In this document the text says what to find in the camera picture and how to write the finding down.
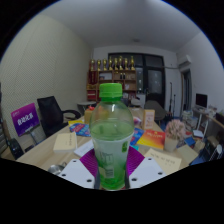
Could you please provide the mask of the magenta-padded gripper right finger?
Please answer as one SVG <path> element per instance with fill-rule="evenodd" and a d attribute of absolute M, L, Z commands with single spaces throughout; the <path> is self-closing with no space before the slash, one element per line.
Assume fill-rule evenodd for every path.
<path fill-rule="evenodd" d="M 127 189 L 143 187 L 165 176 L 165 172 L 152 157 L 144 157 L 136 149 L 129 147 L 125 177 Z"/>

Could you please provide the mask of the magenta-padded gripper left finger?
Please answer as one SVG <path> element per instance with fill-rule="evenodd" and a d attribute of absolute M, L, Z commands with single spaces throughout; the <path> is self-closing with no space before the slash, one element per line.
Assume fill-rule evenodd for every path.
<path fill-rule="evenodd" d="M 59 176 L 81 187 L 98 189 L 100 174 L 94 150 L 91 149 L 80 159 L 72 159 Z"/>

